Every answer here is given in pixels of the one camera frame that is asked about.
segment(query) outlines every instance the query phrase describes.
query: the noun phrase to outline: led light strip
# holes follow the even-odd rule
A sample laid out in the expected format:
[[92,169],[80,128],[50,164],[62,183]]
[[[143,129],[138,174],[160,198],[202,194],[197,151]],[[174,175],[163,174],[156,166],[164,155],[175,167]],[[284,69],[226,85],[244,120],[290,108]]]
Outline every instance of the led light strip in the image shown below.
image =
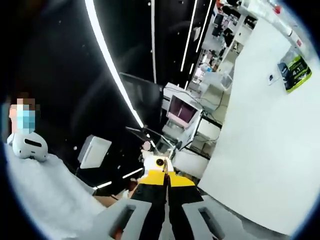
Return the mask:
[[141,128],[144,127],[144,124],[143,122],[141,121],[140,117],[138,116],[138,113],[136,112],[136,110],[134,110],[131,102],[130,102],[130,99],[129,99],[129,96],[126,92],[126,89],[123,85],[123,83],[121,82],[121,79],[119,77],[119,74],[117,72],[117,69],[116,69],[116,66],[111,58],[111,55],[110,55],[110,52],[108,50],[108,47],[107,47],[107,44],[105,42],[105,39],[104,39],[104,36],[102,34],[102,31],[101,31],[101,28],[100,28],[100,25],[99,25],[99,21],[98,21],[98,17],[97,17],[97,13],[96,13],[96,10],[95,10],[95,5],[94,5],[94,0],[85,0],[85,6],[86,6],[86,10],[88,12],[88,16],[89,16],[89,19],[90,19],[90,23],[91,23],[91,26],[92,26],[92,29],[93,29],[93,32],[94,32],[94,35],[95,35],[95,38],[98,42],[98,45],[100,47],[100,50],[102,52],[102,55],[104,57],[104,60],[111,72],[111,75],[123,97],[123,99],[125,100],[126,104],[128,105],[132,115],[134,116],[135,120],[137,121],[137,123],[139,124],[139,126]]
[[194,68],[194,63],[192,63],[191,67],[190,67],[190,71],[189,71],[189,75],[192,73],[192,69]]
[[99,185],[99,186],[95,186],[95,187],[93,187],[93,189],[94,189],[94,190],[102,189],[102,188],[104,188],[104,187],[106,187],[106,186],[108,186],[108,185],[110,185],[110,184],[112,184],[112,181],[108,181],[108,182],[103,183],[103,184],[101,184],[101,185]]
[[140,172],[142,169],[144,169],[143,167],[139,168],[138,170],[135,170],[133,172],[128,173],[127,175],[124,175],[122,178],[125,179],[133,174],[136,174],[137,172]]
[[205,16],[204,24],[203,24],[203,27],[202,27],[201,35],[200,35],[200,38],[199,38],[198,46],[196,47],[196,50],[195,50],[196,53],[199,50],[201,39],[202,39],[202,36],[204,34],[204,31],[205,31],[205,27],[206,27],[207,19],[208,19],[208,16],[209,16],[209,11],[210,11],[210,8],[211,8],[211,4],[212,4],[212,0],[210,0],[208,11],[206,12],[206,16]]
[[187,86],[188,86],[188,81],[186,81],[185,86],[184,86],[184,90],[187,90]]
[[156,148],[154,141],[151,140],[150,143],[151,143],[152,147]]
[[156,43],[155,43],[155,0],[151,0],[151,44],[152,44],[152,66],[153,66],[153,81],[157,83],[156,75]]
[[185,60],[186,60],[189,40],[190,40],[191,29],[192,29],[192,25],[194,23],[194,18],[195,18],[195,13],[196,13],[196,8],[197,8],[197,2],[198,2],[198,0],[194,1],[194,6],[193,6],[193,11],[192,11],[192,16],[191,16],[191,23],[190,23],[190,27],[189,27],[188,37],[186,39],[186,44],[185,44],[185,49],[184,49],[184,54],[183,54],[183,58],[182,58],[182,64],[181,64],[180,72],[182,72],[184,70],[184,65],[185,65]]

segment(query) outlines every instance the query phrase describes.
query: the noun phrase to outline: white table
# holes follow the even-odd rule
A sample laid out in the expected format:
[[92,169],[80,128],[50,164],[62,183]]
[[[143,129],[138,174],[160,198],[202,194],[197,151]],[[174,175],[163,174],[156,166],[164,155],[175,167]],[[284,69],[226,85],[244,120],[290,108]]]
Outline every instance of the white table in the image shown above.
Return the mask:
[[318,57],[307,62],[311,78],[290,94],[280,80],[268,85],[289,47],[259,19],[235,62],[223,128],[198,185],[236,213],[286,235],[305,219],[320,189]]

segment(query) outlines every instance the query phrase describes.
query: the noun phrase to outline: person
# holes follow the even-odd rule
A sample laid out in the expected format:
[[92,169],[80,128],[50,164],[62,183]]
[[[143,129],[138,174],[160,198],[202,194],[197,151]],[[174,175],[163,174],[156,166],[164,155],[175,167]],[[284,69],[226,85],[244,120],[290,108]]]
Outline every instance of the person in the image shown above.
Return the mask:
[[216,7],[217,7],[218,9],[224,5],[221,1],[222,1],[222,0],[216,0],[216,1],[215,1],[215,5],[216,5]]
[[221,6],[221,7],[219,8],[219,10],[222,11],[223,13],[225,13],[225,14],[228,15],[228,16],[233,15],[233,16],[235,16],[237,19],[239,19],[239,18],[241,17],[241,14],[240,14],[237,10],[233,9],[233,8],[230,7],[230,6],[226,6],[226,5]]
[[129,199],[132,196],[133,192],[135,191],[137,185],[138,185],[138,181],[135,178],[130,178],[129,183],[122,194],[122,197],[125,199]]
[[232,30],[230,30],[229,28],[225,29],[223,31],[223,37],[224,37],[224,41],[225,41],[225,44],[227,47],[230,47],[233,39],[234,39],[234,35],[233,35],[233,32]]
[[[97,195],[54,154],[48,153],[45,162],[17,157],[12,146],[14,137],[37,132],[35,117],[40,107],[28,92],[16,96],[9,100],[11,133],[4,144],[8,181],[16,199],[45,238],[74,238],[89,231],[94,219],[119,198]],[[128,197],[134,192],[130,189]]]
[[239,0],[226,0],[226,1],[228,4],[234,7],[238,7],[239,5],[241,5],[241,1]]
[[246,16],[244,20],[244,24],[247,24],[251,29],[255,28],[256,22],[257,22],[257,19],[250,15]]
[[217,53],[215,50],[209,50],[209,52],[212,54],[213,57],[216,57],[217,56]]

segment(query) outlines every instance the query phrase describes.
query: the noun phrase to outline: blue face mask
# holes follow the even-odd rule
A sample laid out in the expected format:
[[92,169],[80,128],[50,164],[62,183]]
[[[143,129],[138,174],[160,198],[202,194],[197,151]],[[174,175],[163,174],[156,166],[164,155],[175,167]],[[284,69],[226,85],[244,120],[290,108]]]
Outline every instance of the blue face mask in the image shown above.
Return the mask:
[[30,134],[36,128],[36,111],[29,110],[29,105],[18,104],[16,107],[16,127],[23,134]]

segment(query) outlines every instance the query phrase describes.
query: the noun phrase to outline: black cable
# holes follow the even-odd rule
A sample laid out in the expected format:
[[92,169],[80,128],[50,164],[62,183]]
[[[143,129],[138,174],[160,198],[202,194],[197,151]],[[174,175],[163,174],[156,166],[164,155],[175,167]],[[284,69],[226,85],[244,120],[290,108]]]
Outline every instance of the black cable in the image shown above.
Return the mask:
[[112,197],[113,199],[115,199],[115,200],[119,200],[118,198],[116,198],[115,196],[113,196],[113,195],[110,195],[110,197]]
[[224,94],[225,94],[225,92],[223,91],[223,92],[222,92],[222,95],[221,95],[221,98],[220,98],[220,102],[219,102],[219,104],[218,104],[218,107],[217,107],[214,111],[217,111],[217,109],[221,106],[222,98],[224,97]]
[[79,166],[76,168],[75,173],[74,173],[75,176],[77,176],[79,168],[80,168]]
[[206,98],[204,98],[204,97],[196,97],[196,99],[203,99],[203,100],[206,100],[208,103],[210,103],[211,105],[218,105],[218,107],[221,107],[221,106],[223,106],[223,107],[228,107],[228,105],[221,105],[221,102],[219,103],[219,104],[214,104],[214,103],[211,103],[208,99],[206,99]]
[[181,90],[178,90],[178,89],[175,89],[173,87],[169,87],[169,86],[166,86],[164,87],[165,89],[171,89],[172,91],[176,92],[176,93],[184,93],[184,94],[187,94],[190,98],[192,98],[193,100],[195,100],[202,108],[204,108],[204,106],[199,102],[197,101],[197,99],[195,97],[193,97],[190,93],[188,92],[185,92],[185,91],[181,91]]
[[216,139],[211,139],[211,140],[205,140],[205,141],[198,141],[199,143],[208,143],[208,142],[215,142],[219,139],[220,135],[216,138]]
[[210,115],[213,118],[214,121],[216,121],[217,123],[223,125],[223,123],[218,121],[217,119],[215,119],[215,117],[210,112],[208,112],[208,111],[204,111],[204,112],[207,114],[206,115],[207,118],[208,118],[208,115]]

